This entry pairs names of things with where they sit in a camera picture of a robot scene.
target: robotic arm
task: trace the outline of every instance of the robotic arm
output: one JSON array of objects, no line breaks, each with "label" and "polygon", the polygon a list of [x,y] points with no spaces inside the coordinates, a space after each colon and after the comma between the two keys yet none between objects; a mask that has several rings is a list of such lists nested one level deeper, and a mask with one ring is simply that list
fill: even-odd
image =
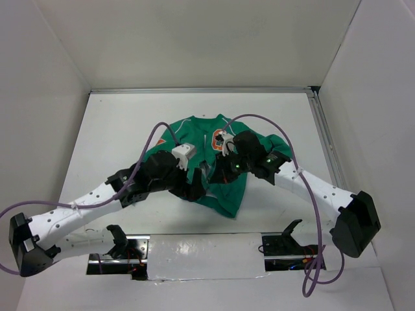
[{"label": "robotic arm", "polygon": [[[293,161],[280,152],[268,153],[255,134],[242,132],[235,137],[221,132],[222,152],[217,154],[210,183],[231,183],[241,174],[253,173],[272,185],[278,185],[311,201],[299,173],[307,178],[318,208],[335,224],[329,234],[333,243],[350,257],[358,257],[380,230],[372,198],[365,192],[358,194],[338,189],[318,177],[297,169]],[[10,245],[22,277],[35,275],[59,260],[87,253],[107,253],[117,258],[128,247],[126,235],[118,225],[109,225],[102,231],[85,229],[83,234],[73,231],[93,220],[143,201],[150,192],[169,190],[171,193],[197,200],[206,194],[202,171],[197,168],[192,184],[187,182],[187,162],[195,154],[194,146],[182,144],[171,152],[159,151],[151,155],[139,168],[134,180],[117,200],[93,209],[79,209],[112,198],[131,176],[131,168],[110,176],[95,190],[71,202],[72,208],[58,207],[48,213],[27,218],[23,213],[10,220]]]}]

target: white wall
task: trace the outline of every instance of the white wall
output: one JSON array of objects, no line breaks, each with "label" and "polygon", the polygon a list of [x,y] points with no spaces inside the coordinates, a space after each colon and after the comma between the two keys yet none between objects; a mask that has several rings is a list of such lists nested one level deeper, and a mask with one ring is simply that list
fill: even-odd
[{"label": "white wall", "polygon": [[[31,0],[0,1],[0,42],[0,209],[21,200],[56,200],[89,86]],[[0,261],[14,270],[8,221],[15,213],[0,221]],[[23,283],[0,271],[2,310],[16,309]]]},{"label": "white wall", "polygon": [[359,0],[37,2],[97,89],[321,85]]},{"label": "white wall", "polygon": [[404,2],[362,0],[320,93],[348,185],[379,209],[375,249],[396,311],[415,303],[414,51]]}]

